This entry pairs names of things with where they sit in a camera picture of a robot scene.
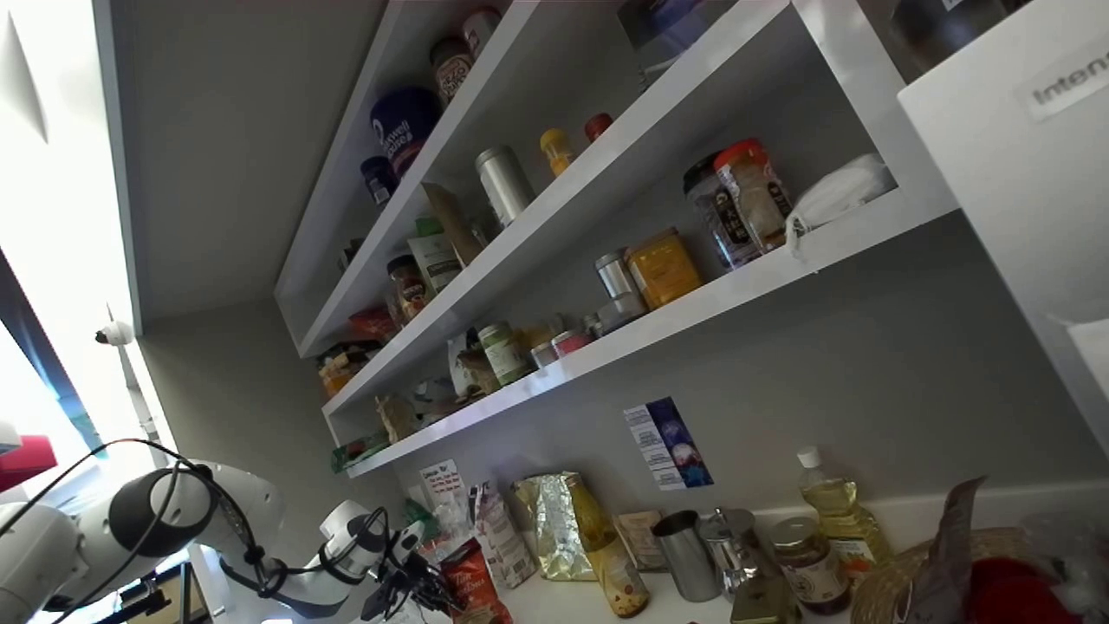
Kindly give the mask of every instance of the jar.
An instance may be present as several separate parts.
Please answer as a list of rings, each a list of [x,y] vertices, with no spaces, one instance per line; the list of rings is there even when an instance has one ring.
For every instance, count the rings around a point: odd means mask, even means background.
[[[785,243],[789,199],[759,138],[718,153],[718,180],[726,186],[759,252]]]
[[[553,178],[560,178],[574,164],[574,149],[568,146],[568,134],[560,130],[547,130],[540,134],[540,149]]]
[[[818,537],[818,524],[794,518],[771,526],[771,554],[794,581],[797,599],[811,613],[838,613],[851,602],[851,581],[830,544]]]
[[[702,286],[674,230],[635,246],[626,267],[647,310],[660,310]]]
[[[500,24],[500,12],[496,8],[479,8],[474,15],[469,15],[459,21],[459,39],[471,50],[471,54],[483,54],[483,50],[489,44],[496,24]]]
[[[479,340],[500,386],[525,379],[525,353],[507,321],[486,325]]]
[[[687,170],[682,195],[694,202],[696,212],[702,212],[707,237],[715,238],[723,271],[734,271],[759,257],[726,186],[715,178],[715,155]]]
[[[414,318],[428,302],[413,252],[398,252],[394,260],[388,260],[388,288],[406,321]]]
[[[450,103],[459,81],[471,72],[474,54],[457,35],[446,35],[428,50],[428,67],[436,72],[441,101]]]
[[[442,227],[436,220],[414,220],[407,250],[434,294],[459,274],[450,238],[442,237]]]
[[[446,371],[459,402],[492,394],[500,388],[474,331],[446,340]]]

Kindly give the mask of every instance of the bottle of oil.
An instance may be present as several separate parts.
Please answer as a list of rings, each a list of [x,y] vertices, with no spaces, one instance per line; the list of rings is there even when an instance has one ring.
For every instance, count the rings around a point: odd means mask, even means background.
[[[818,532],[851,580],[889,558],[889,540],[878,518],[860,505],[860,481],[823,465],[818,446],[797,450],[803,467],[799,496],[818,509]]]

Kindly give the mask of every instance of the cable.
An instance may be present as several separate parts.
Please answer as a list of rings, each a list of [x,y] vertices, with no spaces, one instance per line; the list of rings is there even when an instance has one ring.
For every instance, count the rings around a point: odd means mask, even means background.
[[[55,487],[61,487],[84,460],[91,460],[91,458],[102,454],[106,446],[117,446],[117,445],[142,445],[142,446],[151,446],[151,450],[160,450],[160,454],[167,454],[167,458],[175,458],[175,460],[186,465],[186,467],[197,467],[197,465],[186,460],[184,454],[175,454],[175,450],[154,445],[154,440],[145,440],[145,437],[117,437],[117,440],[106,440],[106,445],[100,445],[100,446],[87,450],[81,460],[74,460],[74,465],[69,465],[61,475],[55,475],[39,496],[32,496],[32,498],[0,526],[0,537],[10,533],[10,526],[12,526],[17,519],[25,519],[25,518],[29,518]]]
[[[100,598],[136,558],[137,558],[137,549],[151,537],[151,532],[160,526],[160,519],[167,518],[168,502],[172,502],[172,492],[175,492],[175,481],[179,481],[179,467],[184,460],[175,458],[172,465],[172,481],[164,496],[164,505],[154,518],[150,518],[142,537],[136,540],[136,549],[129,550],[129,558],[100,581],[94,587],[91,593],[84,593],[55,624],[69,621],[76,610],[91,607],[94,598]]]

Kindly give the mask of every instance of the glass jar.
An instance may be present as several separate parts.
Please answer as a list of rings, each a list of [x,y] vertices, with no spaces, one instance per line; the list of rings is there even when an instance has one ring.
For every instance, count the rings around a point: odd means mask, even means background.
[[[734,271],[759,257],[726,186],[715,178],[715,155],[687,170],[682,195],[707,220],[707,237],[715,238],[723,271]]]
[[[398,252],[394,260],[388,260],[388,288],[406,321],[414,318],[420,310],[428,302],[428,288],[422,286],[413,252]]]
[[[794,581],[797,599],[811,613],[842,613],[851,602],[851,581],[830,544],[818,537],[818,524],[794,518],[771,526],[771,558]]]
[[[626,250],[626,267],[647,310],[660,310],[702,286],[674,230]]]
[[[742,227],[747,230],[759,252],[785,243],[789,195],[759,138],[742,138],[718,153],[718,180],[726,186]]]
[[[486,325],[479,340],[500,386],[525,379],[525,353],[507,321]]]

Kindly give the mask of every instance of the bottle cap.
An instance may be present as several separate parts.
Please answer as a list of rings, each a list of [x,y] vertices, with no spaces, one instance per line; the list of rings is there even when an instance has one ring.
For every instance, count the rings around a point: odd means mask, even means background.
[[[715,161],[715,170],[731,167],[731,164],[764,164],[764,149],[759,138],[742,138],[734,146],[723,146]]]
[[[799,446],[797,450],[799,467],[820,467],[820,446]]]

